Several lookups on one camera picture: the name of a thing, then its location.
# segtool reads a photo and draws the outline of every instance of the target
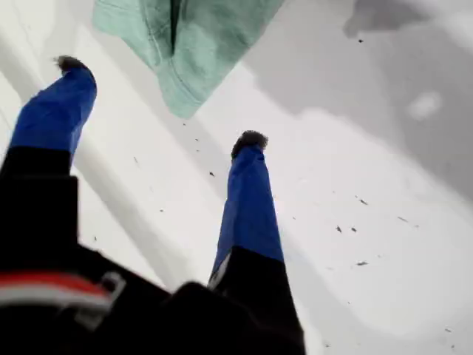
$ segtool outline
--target red stripe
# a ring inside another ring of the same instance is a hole
[[[15,285],[55,285],[73,291],[81,291],[103,297],[108,296],[108,292],[99,285],[71,274],[57,272],[0,274],[0,288]]]

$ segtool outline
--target white stripe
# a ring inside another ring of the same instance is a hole
[[[112,300],[108,297],[91,295],[80,291],[64,290],[45,285],[24,286],[17,285],[0,288],[0,307],[8,305],[43,304],[67,306],[83,306],[99,308],[104,311],[112,307]]]

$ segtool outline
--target white surface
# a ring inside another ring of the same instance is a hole
[[[310,354],[473,352],[473,3],[287,0],[185,126],[91,11],[0,0],[2,148],[52,57],[98,80],[82,243],[169,289],[205,283],[229,152],[258,129]]]

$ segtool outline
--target green towel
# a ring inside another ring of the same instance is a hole
[[[284,0],[96,0],[93,23],[121,37],[188,118],[261,36]]]

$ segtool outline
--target green cloth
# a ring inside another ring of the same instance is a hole
[[[121,37],[188,118],[258,40],[284,0],[95,0],[93,23]]]

